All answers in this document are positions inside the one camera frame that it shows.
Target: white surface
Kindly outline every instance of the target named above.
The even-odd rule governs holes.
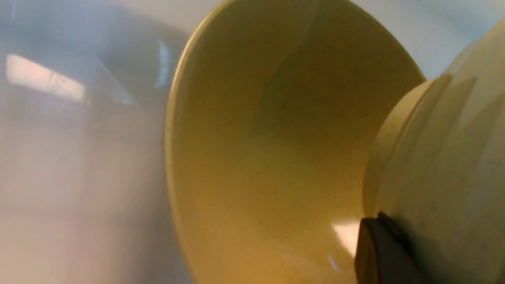
[[[189,282],[167,218],[165,102],[187,38],[219,2],[0,0],[0,283]],[[503,11],[356,2],[427,77]]]

